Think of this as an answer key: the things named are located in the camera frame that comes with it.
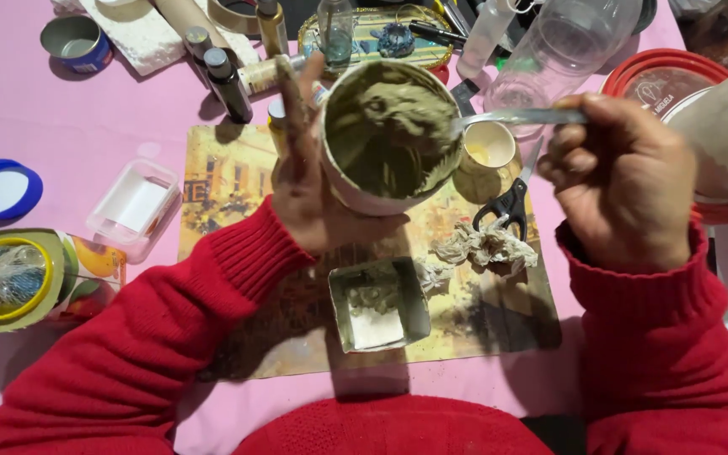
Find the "metal spoon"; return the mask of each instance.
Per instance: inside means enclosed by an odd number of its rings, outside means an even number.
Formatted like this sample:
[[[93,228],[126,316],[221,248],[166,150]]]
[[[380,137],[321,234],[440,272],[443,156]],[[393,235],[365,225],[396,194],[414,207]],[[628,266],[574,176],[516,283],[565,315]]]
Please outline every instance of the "metal spoon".
[[[456,118],[451,121],[451,139],[456,139],[468,126],[482,121],[500,121],[511,125],[566,125],[588,123],[578,109],[498,109],[484,114]]]

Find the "empty can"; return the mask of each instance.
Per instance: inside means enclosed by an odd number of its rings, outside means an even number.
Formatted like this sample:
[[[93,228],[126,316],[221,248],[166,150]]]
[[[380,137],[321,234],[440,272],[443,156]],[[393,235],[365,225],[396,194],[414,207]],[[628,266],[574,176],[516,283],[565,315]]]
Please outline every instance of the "empty can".
[[[41,45],[74,73],[96,73],[111,62],[114,52],[103,29],[86,16],[49,21],[41,31]]]

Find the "hand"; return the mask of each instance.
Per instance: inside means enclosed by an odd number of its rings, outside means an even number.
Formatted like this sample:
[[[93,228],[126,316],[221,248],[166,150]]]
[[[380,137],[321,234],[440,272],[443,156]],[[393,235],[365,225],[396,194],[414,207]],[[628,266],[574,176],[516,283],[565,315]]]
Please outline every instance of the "hand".
[[[315,51],[297,82],[290,67],[278,59],[288,156],[274,182],[271,204],[297,244],[313,256],[348,243],[379,241],[410,221],[406,214],[383,218],[357,214],[330,193],[320,163],[318,111],[303,101],[310,98],[310,86],[323,70],[324,56]]]
[[[538,171],[592,263],[631,274],[684,265],[696,181],[684,138],[628,100],[586,94],[555,107],[580,108],[590,124],[559,126]]]

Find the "table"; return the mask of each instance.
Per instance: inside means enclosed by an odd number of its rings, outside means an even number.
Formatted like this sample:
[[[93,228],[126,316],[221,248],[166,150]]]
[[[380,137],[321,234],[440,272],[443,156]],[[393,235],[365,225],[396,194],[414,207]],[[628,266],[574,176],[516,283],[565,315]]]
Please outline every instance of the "table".
[[[0,158],[34,169],[45,184],[38,206],[11,226],[55,228],[91,238],[84,225],[88,212],[138,150],[182,175],[187,129],[218,119],[201,109],[207,93],[184,61],[149,78],[123,68],[121,57],[90,78],[66,73],[48,60],[38,41],[41,27],[52,17],[49,2],[11,3],[5,12],[0,8]],[[667,0],[660,0],[653,25],[614,60],[619,63],[637,50],[682,46]],[[460,79],[453,62],[450,68],[452,88]],[[584,90],[596,90],[601,81],[602,75],[593,76]],[[477,82],[484,86],[487,80]],[[254,122],[265,121],[267,104],[255,103]],[[478,96],[474,106],[481,107]],[[177,431],[177,452],[229,453],[249,432],[302,404],[334,393],[397,391],[407,385],[414,394],[479,402],[518,416],[577,411],[582,310],[569,289],[567,263],[553,234],[563,214],[551,186],[538,176],[532,177],[530,192],[562,321],[560,349],[197,385],[179,408],[184,421]],[[178,238],[176,218],[147,260],[128,268],[128,278],[152,265],[174,263]],[[728,226],[717,230],[717,243],[728,284]],[[0,393],[59,335],[35,326],[0,335]]]

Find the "scissors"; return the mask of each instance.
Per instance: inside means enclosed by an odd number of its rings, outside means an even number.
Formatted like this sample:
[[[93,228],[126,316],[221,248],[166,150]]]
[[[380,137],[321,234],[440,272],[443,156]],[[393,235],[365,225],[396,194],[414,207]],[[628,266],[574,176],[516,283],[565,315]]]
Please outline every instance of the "scissors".
[[[477,232],[479,232],[479,222],[488,213],[493,213],[498,218],[501,218],[504,215],[509,215],[507,221],[501,226],[504,229],[507,229],[515,222],[519,225],[520,240],[523,242],[527,241],[527,210],[524,207],[524,198],[527,196],[527,182],[530,181],[530,176],[532,176],[532,169],[535,167],[535,161],[538,160],[538,154],[541,152],[541,146],[543,146],[543,137],[538,139],[538,142],[535,143],[531,155],[524,163],[524,168],[521,170],[521,174],[519,174],[519,177],[513,181],[511,188],[498,198],[488,202],[479,212],[476,213],[476,216],[473,217],[473,228],[476,229]]]

